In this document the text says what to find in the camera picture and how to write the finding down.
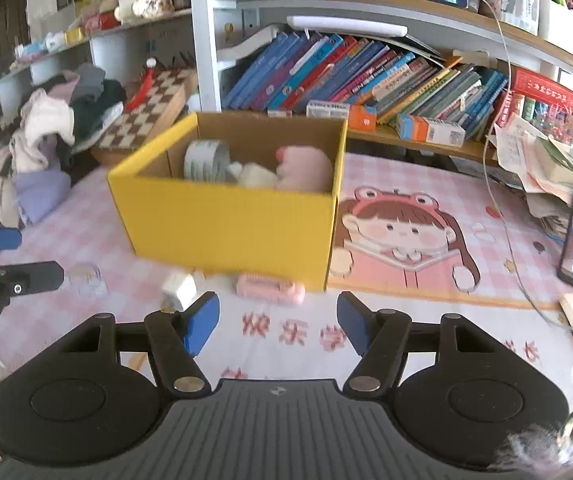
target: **tape roll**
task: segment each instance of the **tape roll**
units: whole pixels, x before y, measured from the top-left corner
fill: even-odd
[[[226,182],[229,147],[221,140],[194,140],[184,157],[184,178],[196,182]]]

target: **white cloth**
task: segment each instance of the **white cloth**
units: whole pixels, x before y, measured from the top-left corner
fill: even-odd
[[[62,99],[49,97],[44,89],[39,88],[31,94],[20,115],[20,129],[13,134],[9,143],[14,172],[30,173],[49,167],[49,160],[39,149],[40,143],[49,134],[57,134],[69,146],[73,146],[73,110]]]

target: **white object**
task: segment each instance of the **white object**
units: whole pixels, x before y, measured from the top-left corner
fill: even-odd
[[[56,32],[55,34],[49,32],[44,38],[44,44],[49,52],[54,52],[66,45],[66,36],[63,32]]]
[[[198,294],[196,280],[193,279],[191,274],[186,272],[180,270],[172,272],[162,284],[162,293],[165,300],[167,300],[162,303],[167,308],[171,307],[180,311],[186,310],[191,306]]]
[[[225,182],[231,160],[221,140],[194,140],[184,157],[184,178],[197,182]]]
[[[278,176],[255,162],[244,165],[238,185],[242,187],[268,187],[274,189],[278,184]]]
[[[573,54],[573,11],[552,0],[540,0],[538,36]]]
[[[369,34],[385,38],[404,38],[409,31],[403,25],[393,23],[354,20],[352,18],[333,18],[331,16],[289,16],[286,22],[295,30],[317,30],[337,34]]]

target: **plush keychain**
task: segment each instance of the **plush keychain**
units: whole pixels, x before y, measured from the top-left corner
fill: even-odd
[[[312,146],[283,146],[276,153],[278,177],[276,189],[330,192],[333,184],[333,164],[319,148]]]

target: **purple cloth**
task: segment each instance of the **purple cloth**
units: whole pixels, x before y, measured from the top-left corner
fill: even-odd
[[[57,168],[17,173],[13,185],[25,224],[37,224],[57,208],[71,190],[71,177]]]

